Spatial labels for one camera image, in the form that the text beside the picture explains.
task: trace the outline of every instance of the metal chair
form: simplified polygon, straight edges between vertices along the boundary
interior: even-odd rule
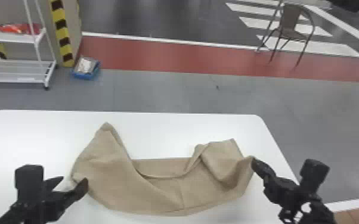
[[[305,16],[309,20],[310,25],[312,26],[312,32],[309,35],[302,34],[295,30],[300,15]],[[271,54],[270,58],[270,61],[272,61],[274,58],[274,54],[276,54],[280,39],[287,40],[280,49],[283,49],[289,41],[304,42],[305,46],[298,58],[298,62],[296,63],[296,65],[298,65],[299,62],[301,62],[302,56],[305,53],[306,47],[308,46],[308,43],[312,38],[315,29],[316,26],[314,25],[313,19],[307,9],[300,5],[285,4],[281,9],[280,25],[271,31],[271,33],[267,36],[266,40],[262,45],[266,44],[266,42],[273,35],[274,32],[279,32],[276,46],[274,47],[273,53]]]

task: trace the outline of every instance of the chair leg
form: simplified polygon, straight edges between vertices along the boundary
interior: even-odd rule
[[[287,43],[288,43],[290,40],[291,40],[291,39],[288,39],[280,49],[282,50],[282,49],[285,47],[285,45],[287,45]]]
[[[264,46],[264,45],[267,43],[268,39],[273,35],[273,33],[274,33],[276,30],[277,30],[277,29],[274,29],[274,30],[271,31],[271,33],[266,37],[266,40],[264,40],[264,42],[262,43],[262,45],[261,45],[259,48],[261,48],[262,46]]]
[[[274,58],[274,54],[276,54],[277,47],[278,47],[278,43],[280,43],[280,39],[281,39],[281,37],[282,37],[282,36],[283,36],[283,31],[281,30],[281,31],[280,31],[280,35],[278,36],[278,39],[277,39],[276,46],[274,47],[273,53],[271,53],[271,58],[270,58],[270,61],[272,61],[272,60],[273,60],[273,58]]]
[[[308,46],[309,41],[306,41],[304,49],[302,50],[301,54],[299,55],[298,61],[296,62],[296,66],[301,62],[302,57],[305,54],[306,47]]]

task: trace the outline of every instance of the fabric fold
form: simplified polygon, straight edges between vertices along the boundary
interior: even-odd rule
[[[184,216],[241,197],[253,175],[252,159],[230,139],[197,145],[190,158],[131,160],[105,123],[76,159],[71,178],[88,178],[89,195],[109,209]]]

